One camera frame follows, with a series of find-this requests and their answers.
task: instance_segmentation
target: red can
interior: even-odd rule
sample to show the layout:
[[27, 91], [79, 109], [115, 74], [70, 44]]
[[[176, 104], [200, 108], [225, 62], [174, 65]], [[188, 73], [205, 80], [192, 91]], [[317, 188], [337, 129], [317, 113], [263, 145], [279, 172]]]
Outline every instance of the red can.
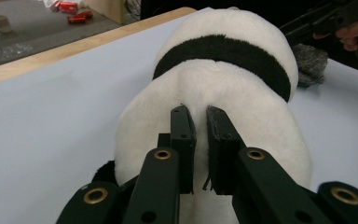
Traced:
[[81, 11], [81, 12], [78, 12], [76, 15], [84, 16], [84, 17], [86, 17], [86, 19], [91, 19], [92, 18], [92, 12], [91, 11]]
[[61, 2], [60, 11], [64, 13], [76, 14], [77, 13], [77, 3], [71, 2]]
[[83, 15], [75, 15], [75, 16], [68, 16], [68, 23], [84, 23], [86, 22], [86, 17]]
[[58, 12], [58, 11], [60, 10], [60, 4], [61, 4], [60, 1], [55, 1], [55, 2], [50, 6], [51, 11], [53, 11], [53, 12]]

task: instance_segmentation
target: panda plush toy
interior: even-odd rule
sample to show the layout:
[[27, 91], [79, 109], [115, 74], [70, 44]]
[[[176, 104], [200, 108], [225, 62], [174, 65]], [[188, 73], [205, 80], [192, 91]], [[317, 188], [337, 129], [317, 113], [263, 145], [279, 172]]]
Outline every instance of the panda plush toy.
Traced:
[[249, 11], [195, 13], [163, 45], [154, 79], [125, 108], [116, 133], [115, 176], [137, 176], [170, 112], [185, 105], [197, 145], [194, 194], [180, 196], [180, 223], [238, 223], [230, 196], [202, 190], [208, 177], [206, 108], [226, 111], [247, 147], [268, 151], [297, 182], [310, 184], [310, 153], [288, 101], [298, 81], [296, 59], [281, 31]]

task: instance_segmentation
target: gray fuzzy object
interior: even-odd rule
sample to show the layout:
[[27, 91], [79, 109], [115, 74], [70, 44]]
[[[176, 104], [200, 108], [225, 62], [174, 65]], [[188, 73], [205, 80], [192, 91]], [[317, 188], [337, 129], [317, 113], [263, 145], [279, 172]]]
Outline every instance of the gray fuzzy object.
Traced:
[[303, 44], [293, 46], [292, 51], [298, 66], [298, 86], [309, 87], [324, 83], [327, 52]]

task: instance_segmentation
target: human hand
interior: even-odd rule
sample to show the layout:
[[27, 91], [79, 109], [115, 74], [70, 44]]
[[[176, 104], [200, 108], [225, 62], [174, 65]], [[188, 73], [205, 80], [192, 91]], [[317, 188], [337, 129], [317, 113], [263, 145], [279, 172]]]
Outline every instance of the human hand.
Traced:
[[[313, 34], [314, 39], [322, 39], [328, 35], [316, 35]], [[346, 26], [336, 31], [336, 37], [340, 38], [340, 42], [343, 43], [344, 49], [348, 51], [358, 50], [358, 22]]]

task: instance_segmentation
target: white tabletop surface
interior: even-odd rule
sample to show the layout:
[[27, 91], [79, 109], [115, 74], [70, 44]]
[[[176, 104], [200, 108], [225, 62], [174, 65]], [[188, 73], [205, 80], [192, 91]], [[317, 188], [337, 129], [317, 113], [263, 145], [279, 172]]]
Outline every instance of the white tabletop surface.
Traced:
[[[0, 224], [55, 223], [113, 159], [117, 117], [183, 19], [0, 82]], [[329, 61], [325, 77], [290, 103], [314, 161], [311, 189], [358, 188], [358, 71]]]

